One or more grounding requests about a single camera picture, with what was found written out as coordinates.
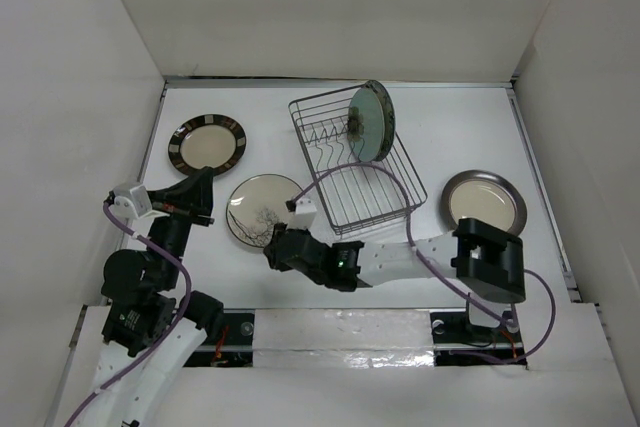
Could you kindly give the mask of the dark rim cream plate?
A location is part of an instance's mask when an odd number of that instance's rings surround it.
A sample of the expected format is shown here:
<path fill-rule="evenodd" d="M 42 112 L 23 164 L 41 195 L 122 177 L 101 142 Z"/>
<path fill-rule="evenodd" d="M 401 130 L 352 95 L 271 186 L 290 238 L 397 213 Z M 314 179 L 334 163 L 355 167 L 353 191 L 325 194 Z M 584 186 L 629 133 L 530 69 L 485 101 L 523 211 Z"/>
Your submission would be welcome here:
<path fill-rule="evenodd" d="M 439 215 L 449 229 L 463 218 L 475 218 L 519 236 L 527 223 L 526 202 L 504 177 L 471 169 L 452 176 L 440 194 Z"/>

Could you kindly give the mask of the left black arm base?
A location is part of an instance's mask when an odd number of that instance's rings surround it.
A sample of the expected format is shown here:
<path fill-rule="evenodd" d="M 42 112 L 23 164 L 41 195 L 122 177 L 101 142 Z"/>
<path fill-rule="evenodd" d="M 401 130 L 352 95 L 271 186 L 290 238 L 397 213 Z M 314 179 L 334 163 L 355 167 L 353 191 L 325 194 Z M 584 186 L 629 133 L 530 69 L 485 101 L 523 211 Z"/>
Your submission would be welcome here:
<path fill-rule="evenodd" d="M 186 368 L 244 368 L 253 365 L 254 310 L 226 310 L 219 335 L 186 360 Z"/>

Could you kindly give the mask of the brown striped rim plate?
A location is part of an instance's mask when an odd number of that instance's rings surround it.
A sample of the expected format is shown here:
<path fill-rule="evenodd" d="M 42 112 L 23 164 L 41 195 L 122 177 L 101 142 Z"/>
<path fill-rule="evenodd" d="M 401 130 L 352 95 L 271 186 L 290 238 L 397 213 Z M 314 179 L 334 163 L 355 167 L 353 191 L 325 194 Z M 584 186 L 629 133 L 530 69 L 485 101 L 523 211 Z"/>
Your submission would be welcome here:
<path fill-rule="evenodd" d="M 211 167 L 219 176 L 239 163 L 246 147 L 247 135 L 238 121 L 226 115 L 204 114 L 173 132 L 167 153 L 172 166 L 183 175 Z"/>

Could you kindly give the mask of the cream plate with tree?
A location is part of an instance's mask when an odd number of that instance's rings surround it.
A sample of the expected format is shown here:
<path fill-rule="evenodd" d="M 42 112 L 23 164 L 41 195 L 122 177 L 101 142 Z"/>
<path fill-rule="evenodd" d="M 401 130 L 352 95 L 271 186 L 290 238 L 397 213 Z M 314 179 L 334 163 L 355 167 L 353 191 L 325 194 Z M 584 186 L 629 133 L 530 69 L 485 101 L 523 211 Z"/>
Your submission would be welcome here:
<path fill-rule="evenodd" d="M 266 247 L 274 226 L 289 222 L 291 212 L 286 202 L 301 191 L 299 184 L 282 175 L 262 174 L 247 179 L 233 191 L 227 202 L 229 230 L 249 247 Z"/>

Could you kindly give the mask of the light green glass plate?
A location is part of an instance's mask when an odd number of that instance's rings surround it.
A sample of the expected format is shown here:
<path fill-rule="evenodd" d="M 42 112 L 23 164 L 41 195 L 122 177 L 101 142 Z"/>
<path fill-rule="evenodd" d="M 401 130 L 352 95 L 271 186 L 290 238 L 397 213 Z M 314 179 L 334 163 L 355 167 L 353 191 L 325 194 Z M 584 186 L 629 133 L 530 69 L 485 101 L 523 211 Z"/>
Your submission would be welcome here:
<path fill-rule="evenodd" d="M 376 93 L 366 87 L 351 99 L 347 119 L 347 138 L 360 162 L 371 162 L 379 155 L 385 136 L 385 118 Z"/>

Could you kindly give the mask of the blue floral white plate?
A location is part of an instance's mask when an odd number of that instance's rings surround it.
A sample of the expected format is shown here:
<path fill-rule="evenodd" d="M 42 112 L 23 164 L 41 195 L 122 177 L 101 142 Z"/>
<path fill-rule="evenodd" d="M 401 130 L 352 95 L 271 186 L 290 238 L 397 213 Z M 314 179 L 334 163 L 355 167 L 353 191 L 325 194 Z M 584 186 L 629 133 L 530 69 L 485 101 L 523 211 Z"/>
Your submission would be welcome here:
<path fill-rule="evenodd" d="M 396 134 L 395 109 L 391 96 L 384 85 L 377 80 L 369 80 L 366 86 L 377 96 L 383 112 L 384 135 L 379 151 L 374 158 L 376 162 L 384 160 L 390 153 Z"/>

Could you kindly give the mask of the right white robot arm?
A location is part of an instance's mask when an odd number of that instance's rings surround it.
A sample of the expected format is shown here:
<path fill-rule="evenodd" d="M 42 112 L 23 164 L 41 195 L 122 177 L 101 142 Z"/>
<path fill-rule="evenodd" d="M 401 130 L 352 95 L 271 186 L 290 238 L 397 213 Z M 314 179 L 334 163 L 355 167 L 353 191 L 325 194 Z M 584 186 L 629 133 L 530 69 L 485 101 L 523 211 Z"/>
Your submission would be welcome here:
<path fill-rule="evenodd" d="M 461 319 L 470 338 L 484 340 L 498 327 L 519 330 L 514 306 L 526 300 L 523 242 L 477 219 L 463 219 L 456 229 L 423 240 L 332 245 L 278 224 L 263 253 L 271 269 L 297 271 L 339 292 L 435 278 L 468 304 Z"/>

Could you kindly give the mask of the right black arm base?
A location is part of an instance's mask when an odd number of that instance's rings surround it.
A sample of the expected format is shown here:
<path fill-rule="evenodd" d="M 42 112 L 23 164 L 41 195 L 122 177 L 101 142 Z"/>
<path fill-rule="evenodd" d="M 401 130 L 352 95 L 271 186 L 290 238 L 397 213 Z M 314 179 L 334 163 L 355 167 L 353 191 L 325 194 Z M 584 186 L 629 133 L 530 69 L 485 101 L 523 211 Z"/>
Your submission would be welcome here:
<path fill-rule="evenodd" d="M 436 367 L 491 365 L 478 354 L 511 360 L 525 352 L 520 333 L 472 325 L 464 309 L 429 312 Z"/>

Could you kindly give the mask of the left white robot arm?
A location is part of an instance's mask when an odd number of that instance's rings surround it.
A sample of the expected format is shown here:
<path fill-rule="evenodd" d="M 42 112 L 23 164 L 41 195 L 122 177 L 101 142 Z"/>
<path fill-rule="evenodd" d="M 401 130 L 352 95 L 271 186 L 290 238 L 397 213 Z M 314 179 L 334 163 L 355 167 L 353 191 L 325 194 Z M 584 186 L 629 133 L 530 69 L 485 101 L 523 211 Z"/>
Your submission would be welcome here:
<path fill-rule="evenodd" d="M 114 187 L 108 220 L 143 249 L 120 249 L 103 268 L 110 302 L 88 400 L 72 426 L 149 426 L 188 358 L 223 335 L 223 304 L 194 290 L 182 263 L 193 226 L 212 225 L 214 170 L 164 189 Z"/>

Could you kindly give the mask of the grey wire dish rack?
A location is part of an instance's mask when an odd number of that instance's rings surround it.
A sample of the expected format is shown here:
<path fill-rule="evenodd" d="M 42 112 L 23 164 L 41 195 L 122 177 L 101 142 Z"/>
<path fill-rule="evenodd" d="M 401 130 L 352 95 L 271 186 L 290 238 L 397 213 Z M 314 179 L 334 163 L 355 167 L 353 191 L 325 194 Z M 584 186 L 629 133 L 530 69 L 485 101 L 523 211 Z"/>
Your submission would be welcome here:
<path fill-rule="evenodd" d="M 349 104 L 359 85 L 291 101 L 289 114 L 331 230 L 345 237 L 371 231 L 415 210 L 427 190 L 396 126 L 393 147 L 379 162 L 360 162 L 347 138 Z"/>

